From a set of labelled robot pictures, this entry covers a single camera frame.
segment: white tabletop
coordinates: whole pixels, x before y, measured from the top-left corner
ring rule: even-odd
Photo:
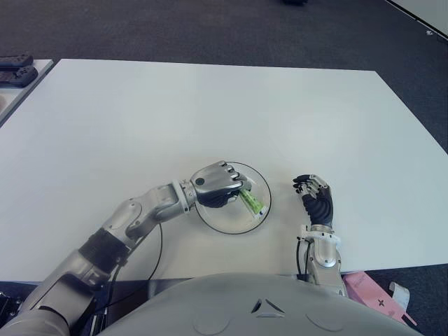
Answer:
[[[33,67],[38,71],[38,76],[32,83],[28,84],[27,87],[0,87],[0,124],[25,95],[39,84],[52,64],[51,59],[35,59]]]
[[[448,156],[373,71],[62,60],[0,129],[0,280],[40,281],[131,196],[220,159],[272,210],[238,236],[163,224],[155,278],[296,273],[299,174],[332,187],[342,270],[448,263]],[[156,229],[122,269],[145,279]]]

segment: gray carpet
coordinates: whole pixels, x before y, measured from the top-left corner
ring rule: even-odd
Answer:
[[[0,0],[0,55],[375,70],[448,151],[448,45],[382,0]],[[447,266],[371,272],[448,335]]]

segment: green object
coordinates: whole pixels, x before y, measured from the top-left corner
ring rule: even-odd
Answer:
[[[249,190],[241,189],[239,191],[239,196],[254,217],[261,217],[265,213],[267,207],[253,196]]]

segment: pink package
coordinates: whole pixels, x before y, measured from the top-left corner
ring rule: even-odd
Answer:
[[[417,323],[406,311],[390,296],[378,283],[365,272],[357,272],[344,276],[349,298],[376,311],[390,316],[403,324],[402,316],[405,315],[415,326]]]

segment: black cable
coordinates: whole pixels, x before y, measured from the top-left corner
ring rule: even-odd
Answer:
[[[309,257],[309,247],[311,246],[311,243],[307,240],[305,240],[305,241],[308,242],[307,259],[305,260],[305,274],[308,274],[308,257]]]
[[[297,263],[297,271],[299,272],[299,275],[302,275],[302,270],[300,269],[299,249],[300,249],[300,237],[297,237],[297,249],[295,250],[295,262]]]
[[[113,288],[115,287],[115,282],[116,282],[118,273],[119,273],[119,271],[120,271],[120,269],[121,269],[121,267],[122,267],[121,265],[118,266],[118,267],[117,267],[117,270],[115,271],[115,274],[113,275],[113,278],[112,278],[112,281],[111,281],[111,286],[109,287],[109,293],[108,293],[108,300],[107,300],[107,303],[106,303],[103,307],[100,307],[100,308],[96,309],[95,312],[94,312],[95,314],[96,314],[97,312],[100,312],[101,310],[103,310],[103,309],[105,309],[105,308],[108,308],[108,307],[110,307],[110,306],[116,305],[117,303],[120,303],[120,302],[126,300],[127,298],[130,298],[131,296],[133,296],[133,294],[137,293],[138,291],[140,291],[141,289],[145,288],[145,287],[148,285],[148,282],[151,280],[151,278],[153,277],[155,271],[156,271],[157,268],[159,267],[160,259],[162,258],[162,249],[163,249],[163,231],[162,231],[162,226],[161,226],[160,223],[159,223],[159,228],[160,228],[160,252],[159,252],[159,256],[158,256],[158,258],[157,258],[157,263],[155,264],[154,270],[153,270],[153,272],[151,273],[151,275],[147,278],[147,280],[145,280],[145,284],[142,285],[142,286],[140,286],[140,287],[138,287],[136,290],[134,290],[134,291],[131,292],[130,294],[128,294],[128,295],[126,295],[126,296],[124,296],[124,297],[122,297],[122,298],[120,298],[120,299],[118,299],[118,300],[116,300],[116,301],[114,301],[114,302],[111,302],[111,300],[112,300],[112,296],[113,296]],[[142,239],[137,243],[137,245],[132,249],[132,251],[134,251],[134,250],[135,250],[135,249],[142,243],[142,241],[144,240],[144,238],[142,238]]]

